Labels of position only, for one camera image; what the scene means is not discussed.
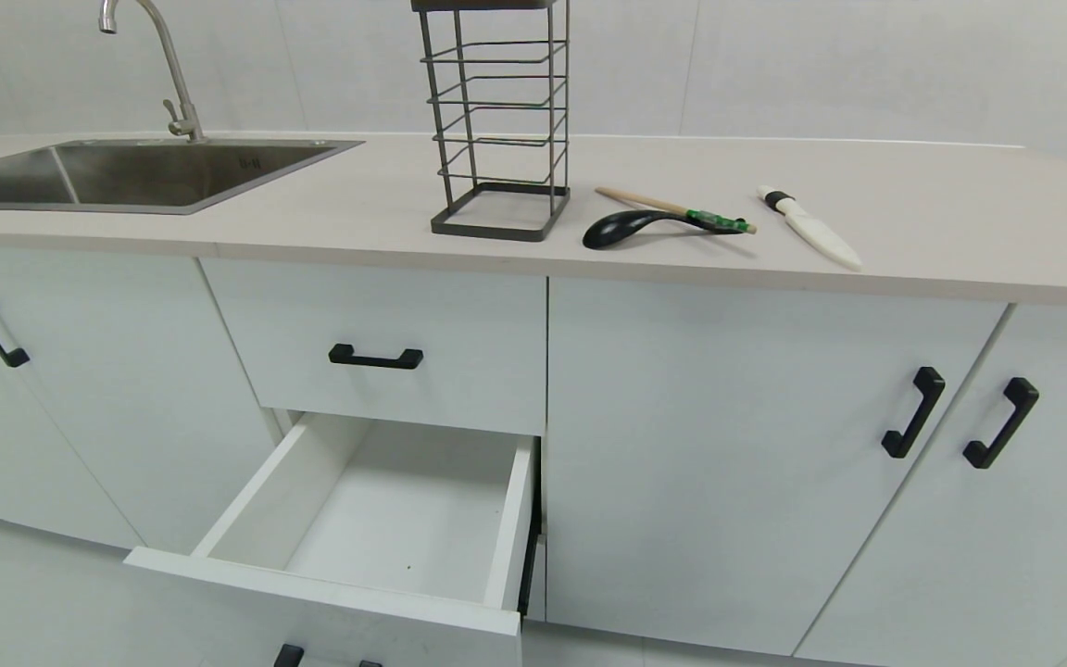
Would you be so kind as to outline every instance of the white countertop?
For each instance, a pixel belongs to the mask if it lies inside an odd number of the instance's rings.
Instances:
[[[367,143],[191,216],[0,211],[0,245],[1067,304],[1067,163],[1024,148],[580,137],[562,220],[544,242],[522,243],[431,233],[445,205],[431,137],[323,137]],[[68,139],[3,137],[0,157]],[[530,155],[509,148],[499,170]],[[586,250],[588,225],[621,208],[596,186],[746,217],[760,233],[658,222]],[[758,186],[795,195],[854,245],[863,271],[801,241]]]

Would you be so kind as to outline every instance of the kitchen sink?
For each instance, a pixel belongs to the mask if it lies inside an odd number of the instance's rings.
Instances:
[[[362,141],[70,141],[0,158],[0,210],[193,215]]]

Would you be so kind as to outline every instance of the wall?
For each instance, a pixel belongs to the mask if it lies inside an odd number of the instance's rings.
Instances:
[[[160,5],[207,127],[431,128],[407,0]],[[574,0],[572,11],[575,131],[978,141],[1067,156],[1067,0]],[[147,17],[123,0],[108,37],[95,12],[93,0],[0,0],[0,132],[165,125],[159,101],[173,90]]]

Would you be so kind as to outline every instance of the knife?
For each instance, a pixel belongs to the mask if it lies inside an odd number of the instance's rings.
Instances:
[[[834,234],[830,225],[822,222],[806,212],[805,208],[797,204],[797,200],[791,194],[782,193],[775,187],[760,186],[757,189],[760,198],[763,200],[771,210],[784,216],[793,232],[796,232],[805,239],[806,243],[813,245],[818,253],[830,257],[831,260],[841,264],[848,270],[863,270],[863,261],[859,259],[859,254],[855,253],[850,244],[842,240],[842,236]]]

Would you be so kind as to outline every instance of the floor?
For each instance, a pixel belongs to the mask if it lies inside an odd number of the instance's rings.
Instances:
[[[0,664],[223,667],[162,620],[122,560],[118,550],[0,523]],[[539,623],[526,625],[524,649],[525,667],[831,667]]]

